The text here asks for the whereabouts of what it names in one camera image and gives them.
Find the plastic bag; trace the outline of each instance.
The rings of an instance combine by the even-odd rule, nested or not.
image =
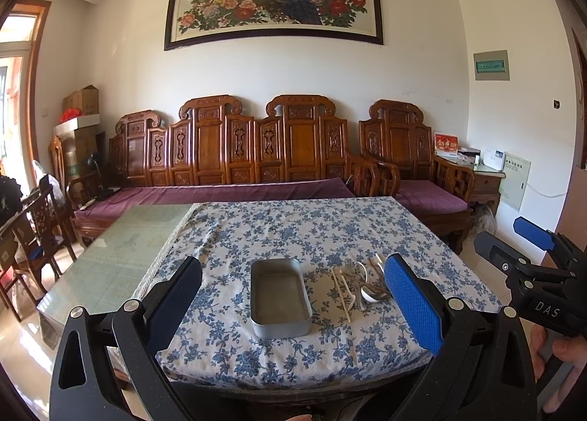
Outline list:
[[[37,185],[38,185],[40,179],[43,178],[43,176],[45,176],[47,173],[45,172],[43,167],[40,165],[39,161],[33,161],[33,168],[34,168],[34,177],[36,178]],[[59,186],[59,182],[57,181],[57,179],[53,175],[49,175],[49,183],[51,184],[51,186],[53,186],[53,197],[54,197],[57,205],[59,207],[65,206],[65,196],[63,195],[63,192],[61,191],[61,187]]]

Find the drawer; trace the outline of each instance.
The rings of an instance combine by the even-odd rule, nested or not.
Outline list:
[[[475,190],[473,193],[494,193],[501,183],[501,178],[495,176],[475,175]]]

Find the metal screw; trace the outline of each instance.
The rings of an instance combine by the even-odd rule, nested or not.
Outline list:
[[[516,316],[518,315],[518,313],[515,311],[514,307],[505,307],[504,308],[504,314],[506,314],[506,316],[510,317],[510,318],[516,318]]]
[[[82,307],[75,307],[74,309],[72,309],[72,311],[69,313],[69,316],[71,318],[78,318],[81,317],[81,314],[83,314],[83,308]]]
[[[453,310],[462,310],[465,308],[465,304],[460,298],[451,298],[451,300],[448,301],[448,306]]]
[[[125,312],[134,312],[137,308],[139,308],[139,301],[138,300],[128,300],[124,303],[124,311]]]

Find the wooden side table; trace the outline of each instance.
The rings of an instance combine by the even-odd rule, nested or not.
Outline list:
[[[495,216],[497,206],[500,204],[500,184],[501,180],[506,177],[506,173],[485,166],[484,164],[463,164],[461,160],[443,156],[451,163],[467,166],[475,171],[475,188],[469,199],[469,205],[488,204],[491,212]]]

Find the blue gripper pad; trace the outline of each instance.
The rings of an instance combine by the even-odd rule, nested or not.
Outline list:
[[[529,240],[543,251],[551,251],[554,249],[552,236],[541,227],[538,227],[536,224],[531,223],[523,217],[518,217],[514,221],[514,232],[521,235],[524,239]]]
[[[385,261],[383,274],[387,288],[399,305],[418,344],[436,356],[442,347],[442,323],[432,304],[418,287],[418,277],[396,254]]]

